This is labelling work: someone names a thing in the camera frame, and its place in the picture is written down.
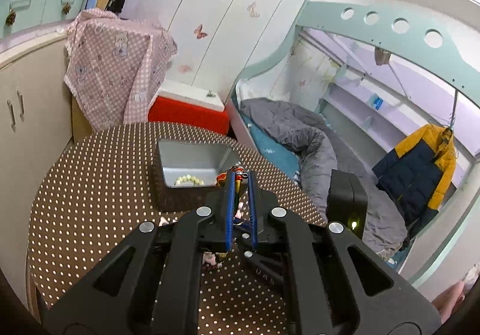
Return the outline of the person's right hand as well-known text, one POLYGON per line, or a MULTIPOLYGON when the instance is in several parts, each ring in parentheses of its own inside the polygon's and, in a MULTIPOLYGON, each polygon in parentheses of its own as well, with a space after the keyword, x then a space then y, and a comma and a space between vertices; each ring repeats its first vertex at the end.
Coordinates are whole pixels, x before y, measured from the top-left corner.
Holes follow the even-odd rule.
POLYGON ((444 324, 465 300, 465 282, 458 281, 445 289, 431 303, 440 314, 441 323, 444 324))

